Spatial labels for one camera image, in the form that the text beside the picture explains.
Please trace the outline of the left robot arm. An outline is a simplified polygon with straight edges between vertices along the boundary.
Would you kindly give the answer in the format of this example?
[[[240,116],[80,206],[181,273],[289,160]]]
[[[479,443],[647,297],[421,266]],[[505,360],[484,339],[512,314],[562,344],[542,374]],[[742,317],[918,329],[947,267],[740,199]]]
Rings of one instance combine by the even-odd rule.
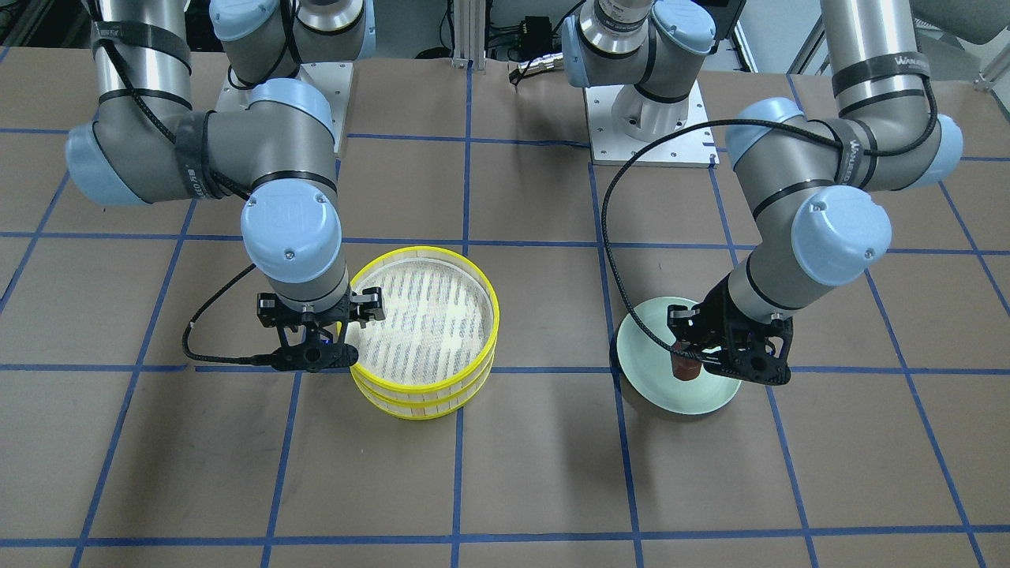
[[[916,42],[910,1],[820,1],[837,118],[808,120],[786,98],[754,102],[647,140],[622,166],[601,210],[604,249],[629,316],[667,352],[672,377],[702,371],[764,385],[791,378],[792,316],[847,285],[886,254],[892,226],[870,192],[938,183],[960,165],[962,129],[937,112],[930,62]],[[691,1],[590,1],[563,22],[567,78],[577,87],[621,85],[631,116],[686,103],[714,43],[712,18]],[[761,244],[699,303],[669,305],[664,341],[634,311],[610,249],[611,194],[629,166],[659,145],[725,126]]]

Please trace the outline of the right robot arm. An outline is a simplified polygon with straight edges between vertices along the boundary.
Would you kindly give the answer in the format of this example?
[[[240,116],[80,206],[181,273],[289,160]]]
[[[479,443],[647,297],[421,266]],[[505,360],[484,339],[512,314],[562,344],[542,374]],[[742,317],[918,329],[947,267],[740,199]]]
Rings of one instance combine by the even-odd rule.
[[[248,96],[238,109],[196,109],[185,1],[86,1],[99,80],[98,117],[65,143],[69,176],[95,204],[243,200],[239,230],[271,290],[256,315],[274,328],[271,353],[195,361],[282,372],[357,363],[350,323],[382,320],[379,288],[354,292],[338,217],[331,102],[307,65],[346,64],[375,46],[371,1],[212,1],[228,77]]]

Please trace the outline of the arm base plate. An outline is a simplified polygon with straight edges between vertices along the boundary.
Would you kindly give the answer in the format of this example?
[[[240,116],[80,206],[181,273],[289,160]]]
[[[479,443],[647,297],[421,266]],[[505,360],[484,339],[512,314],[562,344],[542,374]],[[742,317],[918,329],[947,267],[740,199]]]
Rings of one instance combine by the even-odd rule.
[[[633,85],[590,87],[583,94],[594,164],[620,166],[647,144],[672,133],[679,135],[656,145],[635,164],[686,168],[718,164],[709,127],[684,133],[708,120],[698,82],[693,83],[686,99],[670,104],[647,99]]]
[[[326,99],[331,109],[331,129],[333,155],[341,159],[344,141],[346,141],[346,122],[351,100],[351,83],[354,83],[354,62],[307,62],[301,65],[297,79],[313,85]],[[243,91],[237,89],[238,80],[234,72],[229,71],[221,86],[214,110],[218,112],[245,109],[249,107],[252,89]]]

